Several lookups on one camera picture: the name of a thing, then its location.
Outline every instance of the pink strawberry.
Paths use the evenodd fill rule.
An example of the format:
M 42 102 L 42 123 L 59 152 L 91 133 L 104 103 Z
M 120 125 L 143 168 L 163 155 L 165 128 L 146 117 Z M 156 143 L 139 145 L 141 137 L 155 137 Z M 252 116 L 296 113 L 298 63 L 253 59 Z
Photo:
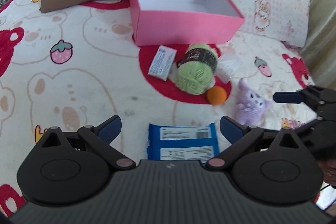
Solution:
M 50 58 L 56 64 L 63 64 L 72 57 L 72 45 L 64 42 L 63 39 L 58 41 L 50 50 Z

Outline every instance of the beige curtain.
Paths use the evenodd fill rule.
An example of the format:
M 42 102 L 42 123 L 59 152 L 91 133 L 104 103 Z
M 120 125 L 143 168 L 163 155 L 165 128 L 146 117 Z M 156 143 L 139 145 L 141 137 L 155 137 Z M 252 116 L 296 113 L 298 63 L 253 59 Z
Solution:
M 315 83 L 336 90 L 336 0 L 311 0 L 307 42 L 301 51 Z

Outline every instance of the green yarn ball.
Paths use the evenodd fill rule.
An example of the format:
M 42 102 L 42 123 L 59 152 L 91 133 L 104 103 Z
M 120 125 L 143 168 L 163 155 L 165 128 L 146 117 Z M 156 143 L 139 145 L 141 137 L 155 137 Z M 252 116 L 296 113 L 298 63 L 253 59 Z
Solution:
M 218 59 L 216 50 L 209 45 L 203 43 L 192 44 L 188 47 L 187 52 L 194 48 L 203 48 L 211 53 Z M 180 65 L 177 73 L 175 85 L 182 91 L 192 95 L 199 95 L 206 92 L 213 80 L 213 73 L 205 63 L 199 61 L 189 61 Z

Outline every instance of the triangular hole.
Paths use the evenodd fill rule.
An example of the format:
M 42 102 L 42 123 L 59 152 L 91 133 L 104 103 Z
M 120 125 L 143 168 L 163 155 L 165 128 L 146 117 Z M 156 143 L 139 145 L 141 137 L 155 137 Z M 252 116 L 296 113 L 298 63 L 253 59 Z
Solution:
M 286 133 L 283 135 L 282 140 L 280 142 L 280 146 L 288 147 L 288 148 L 299 148 L 292 135 Z
M 59 138 L 57 137 L 56 133 L 51 133 L 47 140 L 44 142 L 42 147 L 52 147 L 52 146 L 58 146 L 61 145 L 61 142 L 59 141 Z

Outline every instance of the clear plastic bag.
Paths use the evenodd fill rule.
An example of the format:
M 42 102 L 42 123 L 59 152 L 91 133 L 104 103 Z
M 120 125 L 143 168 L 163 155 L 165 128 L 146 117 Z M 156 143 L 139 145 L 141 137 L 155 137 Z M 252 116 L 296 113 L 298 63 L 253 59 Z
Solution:
M 228 47 L 218 59 L 215 74 L 226 84 L 235 75 L 241 64 L 242 61 L 236 54 L 236 51 Z

